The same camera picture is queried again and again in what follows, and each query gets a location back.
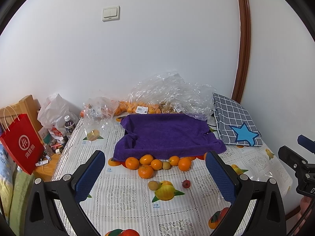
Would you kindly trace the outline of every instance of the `blue star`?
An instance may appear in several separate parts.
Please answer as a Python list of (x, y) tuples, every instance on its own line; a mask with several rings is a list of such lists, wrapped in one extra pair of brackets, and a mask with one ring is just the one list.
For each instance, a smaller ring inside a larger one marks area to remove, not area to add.
[(254, 145), (254, 138), (259, 136), (259, 134), (255, 133), (253, 131), (250, 131), (248, 129), (247, 125), (245, 124), (245, 122), (243, 123), (243, 125), (240, 128), (234, 127), (234, 126), (230, 126), (230, 128), (236, 133), (235, 142), (247, 141), (250, 146), (253, 146)]

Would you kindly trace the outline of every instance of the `small red apple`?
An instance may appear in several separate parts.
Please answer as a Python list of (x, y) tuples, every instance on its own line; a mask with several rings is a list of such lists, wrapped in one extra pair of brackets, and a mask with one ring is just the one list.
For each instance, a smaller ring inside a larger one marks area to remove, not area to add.
[(183, 183), (182, 183), (182, 186), (184, 188), (189, 188), (190, 187), (190, 181), (189, 180), (185, 180)]

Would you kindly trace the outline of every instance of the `light switch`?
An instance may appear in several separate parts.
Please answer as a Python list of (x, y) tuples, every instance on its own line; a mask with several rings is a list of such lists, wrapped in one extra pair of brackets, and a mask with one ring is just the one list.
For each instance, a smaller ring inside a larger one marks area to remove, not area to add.
[(107, 8), (103, 8), (103, 17), (102, 20), (105, 21), (112, 21), (112, 20), (119, 20), (120, 19), (120, 7), (119, 6), (111, 6)]
[(111, 16), (111, 17), (116, 17), (116, 16), (117, 16), (117, 8), (111, 9), (110, 16)]
[(109, 18), (111, 16), (111, 9), (103, 11), (103, 18)]

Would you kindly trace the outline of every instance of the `green cloth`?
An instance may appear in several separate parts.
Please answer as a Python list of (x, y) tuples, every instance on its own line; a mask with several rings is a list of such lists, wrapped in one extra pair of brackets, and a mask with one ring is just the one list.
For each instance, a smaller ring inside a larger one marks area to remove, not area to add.
[(13, 196), (9, 215), (9, 225), (16, 236), (24, 235), (25, 214), (28, 198), (35, 176), (15, 170), (13, 174)]

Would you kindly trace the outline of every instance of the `purple towel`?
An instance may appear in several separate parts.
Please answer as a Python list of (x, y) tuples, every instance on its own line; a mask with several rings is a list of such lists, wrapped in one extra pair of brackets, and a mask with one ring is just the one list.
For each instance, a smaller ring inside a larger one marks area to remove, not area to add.
[(114, 160), (140, 159), (151, 154), (156, 159), (199, 156), (209, 151), (224, 152), (224, 143), (209, 131), (205, 121), (185, 114), (131, 114), (120, 123), (127, 134), (114, 151)]

